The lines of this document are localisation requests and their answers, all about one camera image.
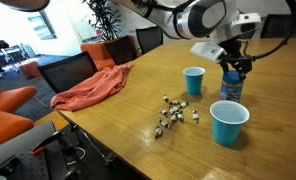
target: green plant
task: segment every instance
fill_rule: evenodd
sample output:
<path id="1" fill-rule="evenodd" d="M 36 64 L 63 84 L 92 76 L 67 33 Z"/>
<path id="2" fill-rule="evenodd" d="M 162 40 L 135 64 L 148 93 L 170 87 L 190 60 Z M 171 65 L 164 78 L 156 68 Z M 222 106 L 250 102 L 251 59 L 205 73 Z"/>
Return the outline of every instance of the green plant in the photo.
<path id="1" fill-rule="evenodd" d="M 121 20 L 118 10 L 113 10 L 109 0 L 83 0 L 94 12 L 88 19 L 89 25 L 102 32 L 104 41 L 118 38 L 121 32 Z"/>

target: cloth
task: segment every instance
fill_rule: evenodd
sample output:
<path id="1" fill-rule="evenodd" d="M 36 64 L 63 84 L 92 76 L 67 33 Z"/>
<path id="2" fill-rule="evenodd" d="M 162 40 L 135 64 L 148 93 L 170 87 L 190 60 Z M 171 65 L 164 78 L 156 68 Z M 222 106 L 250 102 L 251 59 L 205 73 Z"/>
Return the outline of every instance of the cloth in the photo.
<path id="1" fill-rule="evenodd" d="M 77 111 L 97 104 L 125 87 L 126 76 L 132 66 L 106 67 L 68 91 L 55 95 L 50 105 L 56 110 Z"/>

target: blue plastic cup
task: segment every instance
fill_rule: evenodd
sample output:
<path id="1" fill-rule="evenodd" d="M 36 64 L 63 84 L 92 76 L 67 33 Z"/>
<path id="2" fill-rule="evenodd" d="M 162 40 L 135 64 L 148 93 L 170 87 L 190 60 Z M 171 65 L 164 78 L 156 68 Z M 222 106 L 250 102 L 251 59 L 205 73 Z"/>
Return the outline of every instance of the blue plastic cup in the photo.
<path id="1" fill-rule="evenodd" d="M 201 67 L 189 67 L 184 69 L 183 73 L 186 77 L 188 94 L 200 95 L 205 69 Z"/>
<path id="2" fill-rule="evenodd" d="M 215 141 L 222 146 L 233 146 L 249 119 L 247 108 L 233 101 L 218 101 L 210 106 L 210 113 Z"/>

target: blue bottle cap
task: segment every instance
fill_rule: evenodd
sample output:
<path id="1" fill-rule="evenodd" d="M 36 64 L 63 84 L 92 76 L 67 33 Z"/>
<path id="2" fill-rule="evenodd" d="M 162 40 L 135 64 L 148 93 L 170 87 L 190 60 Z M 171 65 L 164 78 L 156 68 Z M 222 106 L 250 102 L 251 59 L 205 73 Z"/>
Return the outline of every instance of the blue bottle cap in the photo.
<path id="1" fill-rule="evenodd" d="M 243 82 L 242 80 L 239 80 L 239 75 L 237 71 L 224 72 L 222 79 L 224 82 L 229 84 L 240 84 Z"/>

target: wooden table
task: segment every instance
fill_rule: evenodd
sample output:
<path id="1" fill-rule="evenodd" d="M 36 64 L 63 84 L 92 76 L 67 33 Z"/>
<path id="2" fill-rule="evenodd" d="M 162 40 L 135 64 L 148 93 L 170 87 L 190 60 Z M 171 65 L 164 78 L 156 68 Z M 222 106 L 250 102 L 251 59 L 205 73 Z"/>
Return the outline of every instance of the wooden table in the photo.
<path id="1" fill-rule="evenodd" d="M 252 40 L 248 53 L 264 53 L 280 41 Z M 132 62 L 118 94 L 77 112 L 61 112 L 147 178 L 296 179 L 296 39 L 253 63 L 241 97 L 250 119 L 230 148 L 213 140 L 209 112 L 219 100 L 222 69 L 191 54 L 193 44 L 160 46 Z M 188 66 L 206 69 L 202 96 L 186 92 L 182 71 Z M 168 108 L 163 95 L 190 105 L 184 109 L 185 123 L 163 128 L 155 140 L 159 108 Z"/>

